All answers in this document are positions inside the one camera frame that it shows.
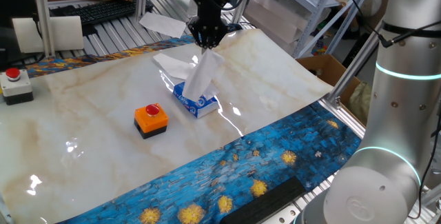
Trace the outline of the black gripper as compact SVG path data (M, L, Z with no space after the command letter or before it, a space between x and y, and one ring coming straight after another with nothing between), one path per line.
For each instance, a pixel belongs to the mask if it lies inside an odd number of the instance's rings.
M193 1L197 5L197 16L188 21L187 27L196 45L205 50L215 48L228 32L227 22L221 18L221 8L229 3L229 0ZM201 19L205 20L205 31Z

